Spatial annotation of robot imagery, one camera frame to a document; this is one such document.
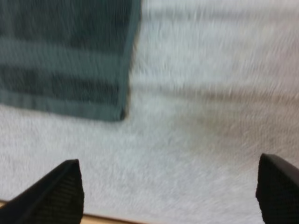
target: rug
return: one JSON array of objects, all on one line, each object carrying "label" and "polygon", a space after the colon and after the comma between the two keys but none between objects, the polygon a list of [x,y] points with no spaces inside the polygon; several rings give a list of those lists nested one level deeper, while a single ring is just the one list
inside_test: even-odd
[{"label": "rug", "polygon": [[143,1],[127,118],[0,107],[0,198],[79,159],[85,213],[262,224],[261,154],[299,167],[298,18],[297,0]]}]

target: towel stripe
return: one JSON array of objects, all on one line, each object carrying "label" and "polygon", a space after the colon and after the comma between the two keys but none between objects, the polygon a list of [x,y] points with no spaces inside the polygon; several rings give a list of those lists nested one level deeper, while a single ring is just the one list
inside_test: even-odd
[{"label": "towel stripe", "polygon": [[81,79],[97,79],[113,83],[120,59],[77,49],[10,40],[0,37],[0,65],[23,69],[48,70]]}]

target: dark green towel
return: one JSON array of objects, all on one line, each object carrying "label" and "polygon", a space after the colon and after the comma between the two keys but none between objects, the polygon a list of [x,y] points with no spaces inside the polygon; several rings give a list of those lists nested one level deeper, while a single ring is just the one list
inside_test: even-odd
[{"label": "dark green towel", "polygon": [[0,0],[0,103],[118,121],[140,0]]}]

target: wooden floor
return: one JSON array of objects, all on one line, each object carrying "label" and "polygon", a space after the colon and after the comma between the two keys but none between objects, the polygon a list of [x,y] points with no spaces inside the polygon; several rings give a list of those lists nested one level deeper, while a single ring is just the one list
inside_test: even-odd
[{"label": "wooden floor", "polygon": [[106,218],[84,216],[81,224],[132,224],[132,223],[123,222],[123,221],[114,221],[112,219],[106,219]]}]

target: gray carpet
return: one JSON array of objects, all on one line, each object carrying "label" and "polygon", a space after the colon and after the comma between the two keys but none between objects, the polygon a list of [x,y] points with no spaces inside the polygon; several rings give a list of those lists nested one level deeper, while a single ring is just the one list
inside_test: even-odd
[{"label": "gray carpet", "polygon": [[79,158],[85,212],[262,224],[261,153],[299,167],[299,2],[145,0],[128,117],[0,108],[0,198]]}]

